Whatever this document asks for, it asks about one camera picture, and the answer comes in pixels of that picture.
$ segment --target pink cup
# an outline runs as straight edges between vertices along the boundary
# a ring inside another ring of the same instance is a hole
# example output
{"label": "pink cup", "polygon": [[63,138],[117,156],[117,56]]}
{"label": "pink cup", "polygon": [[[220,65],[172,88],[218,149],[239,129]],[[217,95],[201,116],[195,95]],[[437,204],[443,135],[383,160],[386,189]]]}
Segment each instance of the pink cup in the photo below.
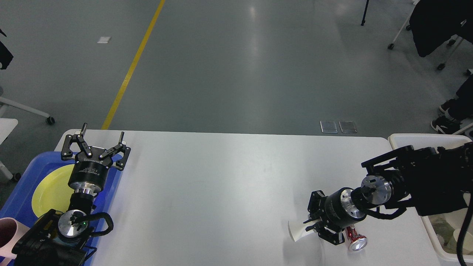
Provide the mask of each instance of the pink cup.
{"label": "pink cup", "polygon": [[16,254],[11,253],[11,250],[28,230],[27,226],[13,218],[0,219],[0,256],[5,257],[0,266],[8,265],[12,259],[17,257]]}

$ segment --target yellow floor line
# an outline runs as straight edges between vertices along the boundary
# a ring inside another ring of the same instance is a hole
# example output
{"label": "yellow floor line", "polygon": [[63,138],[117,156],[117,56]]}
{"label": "yellow floor line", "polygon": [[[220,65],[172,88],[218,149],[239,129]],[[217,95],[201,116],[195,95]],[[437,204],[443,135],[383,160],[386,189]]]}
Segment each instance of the yellow floor line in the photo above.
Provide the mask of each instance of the yellow floor line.
{"label": "yellow floor line", "polygon": [[149,35],[151,35],[151,31],[153,31],[154,25],[156,24],[156,20],[158,19],[159,14],[161,13],[161,9],[163,9],[163,5],[165,1],[166,0],[161,0],[161,2],[159,3],[158,9],[154,13],[153,19],[149,23],[148,29],[146,30],[145,36],[143,37],[140,47],[138,48],[138,51],[136,52],[135,58],[133,58],[133,62],[131,62],[131,66],[128,69],[128,73],[126,73],[122,86],[120,87],[120,90],[118,91],[117,96],[115,97],[112,107],[108,111],[107,117],[105,118],[104,124],[102,125],[102,129],[108,129],[108,127],[110,126],[110,123],[112,122],[112,119],[115,116],[115,112],[117,111],[120,101],[122,100],[123,94],[126,91],[126,87],[128,86],[128,83],[130,82],[131,76],[133,75],[133,72],[135,71],[136,65],[138,64],[138,61],[140,60],[141,54],[143,53],[143,50],[145,49],[146,43],[148,42],[148,39],[149,39]]}

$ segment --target black pants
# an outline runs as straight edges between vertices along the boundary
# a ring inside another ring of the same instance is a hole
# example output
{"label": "black pants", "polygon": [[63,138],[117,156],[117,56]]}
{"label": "black pants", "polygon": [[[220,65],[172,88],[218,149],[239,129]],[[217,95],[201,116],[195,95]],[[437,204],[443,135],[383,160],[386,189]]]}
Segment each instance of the black pants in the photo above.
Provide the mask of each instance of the black pants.
{"label": "black pants", "polygon": [[458,100],[448,109],[456,120],[463,120],[473,114],[473,75],[471,75],[456,92]]}

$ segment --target robotic arm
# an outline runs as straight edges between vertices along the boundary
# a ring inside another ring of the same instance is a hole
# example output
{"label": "robotic arm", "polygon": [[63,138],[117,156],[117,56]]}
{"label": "robotic arm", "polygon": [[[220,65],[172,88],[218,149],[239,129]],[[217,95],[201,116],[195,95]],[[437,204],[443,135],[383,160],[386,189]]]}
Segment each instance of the robotic arm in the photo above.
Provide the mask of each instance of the robotic arm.
{"label": "robotic arm", "polygon": [[[473,142],[451,150],[438,147],[438,152],[434,148],[414,150],[406,146],[361,166],[368,174],[360,187],[344,187],[330,196],[321,190],[312,192],[307,208],[309,220],[304,223],[318,221],[307,231],[316,230],[320,238],[338,245],[345,241],[341,231],[367,215],[392,220],[408,207],[416,208],[420,216],[466,208],[463,194],[473,189]],[[473,213],[472,201],[473,197],[460,232],[463,238]],[[381,213],[381,205],[396,210],[392,214]],[[462,242],[459,239],[457,247],[461,263]]]}
{"label": "robotic arm", "polygon": [[[131,148],[123,141],[110,149],[89,146],[84,140],[87,123],[80,133],[66,135],[61,151],[62,160],[75,160],[68,185],[74,189],[65,213],[51,209],[15,244],[16,266],[80,266],[97,250],[87,246],[91,237],[103,236],[114,228],[108,213],[94,213],[94,200],[103,191],[111,167],[122,171]],[[76,143],[80,152],[73,155],[70,146]],[[114,162],[112,157],[121,152],[123,158]],[[91,222],[104,219],[107,228],[96,231]]]}

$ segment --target person's leg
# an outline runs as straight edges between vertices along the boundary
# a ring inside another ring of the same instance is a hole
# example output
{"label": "person's leg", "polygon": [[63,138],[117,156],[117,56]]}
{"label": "person's leg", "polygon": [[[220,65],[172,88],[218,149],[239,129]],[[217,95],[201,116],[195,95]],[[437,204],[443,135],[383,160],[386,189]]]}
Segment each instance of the person's leg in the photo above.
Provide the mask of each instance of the person's leg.
{"label": "person's leg", "polygon": [[471,75],[463,85],[456,91],[455,98],[447,100],[445,103],[441,104],[438,108],[442,113],[445,113],[447,109],[455,105],[458,98],[461,96],[463,98],[473,98],[473,75]]}
{"label": "person's leg", "polygon": [[445,115],[430,122],[430,126],[442,134],[453,134],[460,130],[461,121],[473,114],[473,76],[470,76],[456,92],[456,99],[440,105]]}
{"label": "person's leg", "polygon": [[473,114],[473,76],[470,76],[456,92],[458,99],[447,110],[446,116],[462,121]]}

